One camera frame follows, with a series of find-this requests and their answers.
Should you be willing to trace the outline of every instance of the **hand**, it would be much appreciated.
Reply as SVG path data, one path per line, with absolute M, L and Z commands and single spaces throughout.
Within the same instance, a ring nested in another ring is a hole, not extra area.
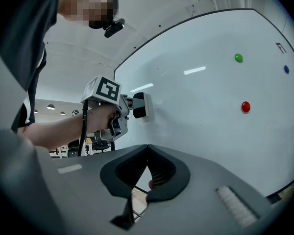
M 87 114 L 87 132 L 92 133 L 97 130 L 108 129 L 108 122 L 117 109 L 113 104 L 102 104 L 89 110 Z

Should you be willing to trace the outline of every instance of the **green dot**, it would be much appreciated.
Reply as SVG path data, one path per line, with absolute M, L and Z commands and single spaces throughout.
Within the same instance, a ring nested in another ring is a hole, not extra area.
M 243 62 L 243 56 L 241 54 L 235 54 L 235 60 L 238 61 L 239 63 Z

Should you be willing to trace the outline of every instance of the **sleeve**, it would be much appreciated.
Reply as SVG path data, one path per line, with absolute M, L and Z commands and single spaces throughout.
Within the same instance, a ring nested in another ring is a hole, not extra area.
M 4 0 L 0 6 L 0 56 L 27 91 L 43 53 L 43 40 L 56 23 L 59 0 Z
M 43 58 L 40 63 L 40 65 L 37 67 L 34 77 L 29 85 L 28 88 L 28 98 L 30 102 L 30 116 L 29 116 L 29 122 L 26 123 L 26 118 L 27 118 L 27 109 L 25 105 L 22 105 L 21 111 L 20 111 L 20 118 L 19 118 L 19 125 L 18 127 L 24 127 L 24 126 L 29 126 L 35 122 L 35 96 L 36 96 L 36 89 L 37 89 L 37 83 L 38 83 L 38 78 L 39 78 L 39 73 L 41 70 L 46 66 L 47 63 L 47 53 L 46 49 L 44 50 Z

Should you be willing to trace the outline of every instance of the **white wall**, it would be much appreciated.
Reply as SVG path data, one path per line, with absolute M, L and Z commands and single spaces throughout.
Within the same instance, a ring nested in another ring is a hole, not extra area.
M 65 58 L 47 60 L 46 67 L 39 75 L 36 99 L 80 103 L 87 83 L 93 78 L 103 75 L 113 79 L 112 68 L 76 65 L 76 69 L 72 70 L 68 61 Z
M 294 21 L 279 0 L 252 0 L 252 8 L 269 19 L 294 48 Z
M 180 24 L 134 53 L 115 79 L 129 96 L 153 84 L 142 90 L 149 118 L 130 117 L 116 149 L 155 144 L 210 159 L 263 195 L 294 179 L 294 53 L 258 13 L 227 11 Z M 143 179 L 139 187 L 148 190 L 151 178 Z
M 49 122 L 56 122 L 59 120 L 63 120 L 69 118 L 70 116 L 63 116 L 63 115 L 49 115 L 49 114 L 35 114 L 36 123 L 49 123 Z

